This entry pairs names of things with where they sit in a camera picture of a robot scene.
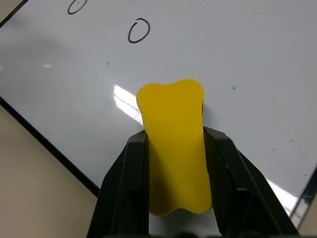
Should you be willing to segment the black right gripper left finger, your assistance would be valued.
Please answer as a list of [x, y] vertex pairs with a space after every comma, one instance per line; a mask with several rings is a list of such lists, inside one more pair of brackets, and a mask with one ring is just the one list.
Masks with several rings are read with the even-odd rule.
[[149, 143], [132, 135], [104, 177], [87, 238], [149, 235]]

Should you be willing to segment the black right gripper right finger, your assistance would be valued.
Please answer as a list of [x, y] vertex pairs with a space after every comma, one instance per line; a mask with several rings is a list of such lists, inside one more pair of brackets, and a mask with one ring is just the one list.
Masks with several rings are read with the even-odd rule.
[[260, 170], [223, 132], [204, 127], [212, 206], [224, 237], [265, 238], [299, 233]]

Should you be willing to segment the yellow whiteboard eraser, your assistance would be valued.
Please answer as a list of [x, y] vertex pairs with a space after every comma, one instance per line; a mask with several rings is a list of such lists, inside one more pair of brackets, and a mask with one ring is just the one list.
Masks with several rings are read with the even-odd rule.
[[192, 79], [152, 83], [136, 96], [149, 143], [152, 215], [211, 209], [203, 129], [202, 85]]

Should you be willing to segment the black-framed whiteboard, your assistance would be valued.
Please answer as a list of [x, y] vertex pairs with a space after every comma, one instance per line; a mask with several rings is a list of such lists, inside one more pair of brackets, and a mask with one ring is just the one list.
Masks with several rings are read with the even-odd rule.
[[317, 0], [28, 0], [0, 26], [0, 97], [95, 185], [149, 83], [204, 88], [296, 226], [317, 166]]

